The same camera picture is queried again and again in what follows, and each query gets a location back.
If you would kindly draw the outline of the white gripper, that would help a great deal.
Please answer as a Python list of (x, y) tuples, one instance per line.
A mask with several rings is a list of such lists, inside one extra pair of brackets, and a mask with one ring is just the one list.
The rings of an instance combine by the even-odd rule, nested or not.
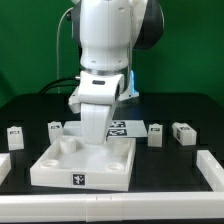
[(68, 105), (74, 114), (81, 113), (81, 133), (87, 144), (105, 142), (123, 89), (123, 74), (80, 74), (80, 84), (70, 96)]

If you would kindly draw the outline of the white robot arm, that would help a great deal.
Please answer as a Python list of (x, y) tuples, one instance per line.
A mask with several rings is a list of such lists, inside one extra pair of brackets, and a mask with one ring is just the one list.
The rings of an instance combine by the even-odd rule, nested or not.
[(164, 31), (159, 0), (71, 0), (72, 36), (81, 48), (80, 84), (70, 104), (81, 109), (84, 141), (106, 140), (116, 104), (131, 84), (132, 51), (154, 46)]

